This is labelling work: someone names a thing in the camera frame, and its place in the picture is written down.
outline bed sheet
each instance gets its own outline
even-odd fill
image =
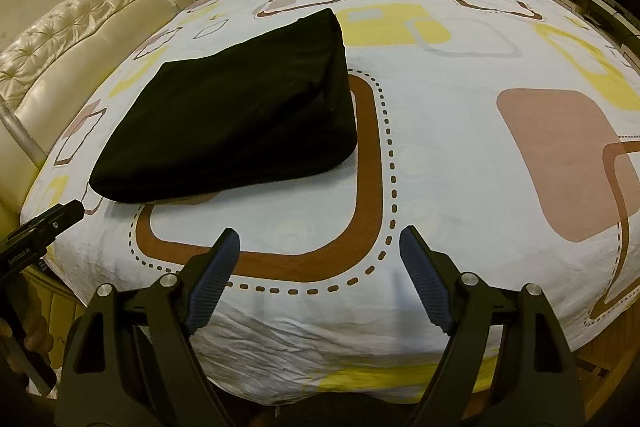
[[[91,190],[102,148],[162,63],[327,7],[342,27],[358,126],[346,162],[155,204]],[[82,201],[84,220],[47,262],[84,303],[100,283],[133,289],[179,271],[233,227],[238,267],[192,337],[209,378],[263,404],[321,391],[415,402],[447,337],[400,261],[407,225],[491,285],[540,284],[574,349],[635,300],[639,85],[613,46],[550,0],[202,0],[97,89],[22,219]],[[492,328],[476,389],[490,383],[499,342]]]

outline black bracket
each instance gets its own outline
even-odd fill
[[[430,250],[415,227],[400,235],[400,256],[431,322],[450,336],[409,427],[581,427],[585,423],[574,358],[542,289],[494,288],[460,273]],[[488,405],[462,420],[491,325],[502,341]]]
[[[56,425],[231,427],[188,339],[209,322],[239,254],[226,229],[148,288],[99,286],[67,341]]]
[[[56,374],[40,355],[24,347],[24,329],[6,288],[19,282],[17,276],[21,270],[47,253],[47,247],[58,234],[83,217],[84,207],[78,200],[56,204],[0,241],[0,317],[11,326],[13,333],[8,339],[0,339],[0,356],[12,355],[42,396],[47,396],[55,386]]]

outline cream leather headboard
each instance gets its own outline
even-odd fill
[[[49,153],[95,89],[193,1],[66,0],[0,53],[0,95]],[[37,173],[0,124],[0,237],[17,226]]]

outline finger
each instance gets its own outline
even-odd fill
[[[35,286],[29,285],[28,288],[29,309],[33,309],[38,312],[38,315],[42,313],[42,301],[38,297],[38,290]]]
[[[44,357],[48,355],[51,349],[53,349],[53,335],[51,333],[47,333],[47,338],[40,346],[38,353],[40,353]]]
[[[36,328],[38,328],[38,325],[40,324],[41,317],[42,315],[40,315],[39,310],[32,309],[31,307],[27,310],[27,313],[22,320],[24,334],[27,337],[30,337],[36,331]]]
[[[0,319],[0,336],[2,337],[10,337],[12,336],[13,331],[11,330],[11,326],[7,324],[3,319]]]
[[[24,347],[29,349],[30,351],[39,351],[41,345],[47,339],[47,321],[45,318],[40,315],[35,323],[35,327],[33,328],[32,333],[27,336],[24,340]]]
[[[6,361],[9,364],[9,367],[11,367],[11,370],[16,375],[21,375],[21,374],[24,373],[24,370],[20,367],[20,365],[18,365],[18,363],[15,361],[14,357],[7,357]]]

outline black wedge pillow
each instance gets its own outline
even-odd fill
[[[184,198],[319,174],[356,141],[342,33],[325,9],[216,55],[164,63],[90,185],[122,203]]]

